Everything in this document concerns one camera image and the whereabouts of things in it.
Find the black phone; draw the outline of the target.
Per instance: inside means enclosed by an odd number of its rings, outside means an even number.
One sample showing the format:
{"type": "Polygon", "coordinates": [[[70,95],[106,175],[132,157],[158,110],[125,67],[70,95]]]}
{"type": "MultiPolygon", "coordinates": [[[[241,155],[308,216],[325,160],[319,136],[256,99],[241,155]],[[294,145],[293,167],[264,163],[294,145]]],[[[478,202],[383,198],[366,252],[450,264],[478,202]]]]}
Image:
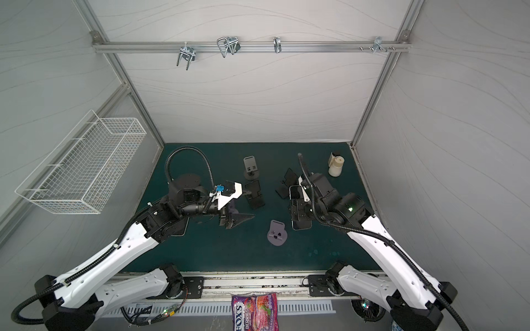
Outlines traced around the black phone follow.
{"type": "Polygon", "coordinates": [[[312,220],[306,209],[307,202],[304,199],[304,191],[300,186],[290,186],[289,198],[292,228],[294,230],[309,230],[312,227],[312,220]]]}

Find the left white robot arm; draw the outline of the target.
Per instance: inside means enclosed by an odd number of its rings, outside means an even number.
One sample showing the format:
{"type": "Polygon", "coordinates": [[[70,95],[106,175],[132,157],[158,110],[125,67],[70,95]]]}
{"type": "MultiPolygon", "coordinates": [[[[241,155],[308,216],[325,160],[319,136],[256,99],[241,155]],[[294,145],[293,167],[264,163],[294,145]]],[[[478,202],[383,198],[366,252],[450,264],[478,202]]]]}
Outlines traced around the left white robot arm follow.
{"type": "Polygon", "coordinates": [[[235,209],[235,200],[249,193],[241,183],[231,181],[207,192],[194,174],[173,180],[168,194],[134,216],[115,242],[71,271],[59,277],[47,275],[35,284],[45,327],[87,330],[104,314],[137,300],[184,296],[188,286],[172,263],[118,283],[108,280],[145,252],[184,235],[193,217],[218,216],[226,229],[252,219],[235,209]]]}

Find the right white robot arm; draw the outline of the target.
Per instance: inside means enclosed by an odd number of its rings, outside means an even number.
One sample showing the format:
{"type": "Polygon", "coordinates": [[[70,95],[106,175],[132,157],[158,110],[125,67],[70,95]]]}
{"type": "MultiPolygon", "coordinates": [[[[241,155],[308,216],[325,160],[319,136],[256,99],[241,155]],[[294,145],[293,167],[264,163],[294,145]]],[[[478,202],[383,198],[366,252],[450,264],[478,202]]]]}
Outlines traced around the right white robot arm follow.
{"type": "Polygon", "coordinates": [[[337,297],[356,295],[353,307],[363,320],[377,321],[389,313],[401,330],[437,330],[444,312],[455,313],[451,308],[458,294],[455,287],[419,267],[359,196],[341,195],[319,173],[299,178],[288,195],[293,229],[307,230],[318,222],[344,232],[384,272],[378,276],[337,262],[323,280],[310,279],[311,286],[337,297]]]}

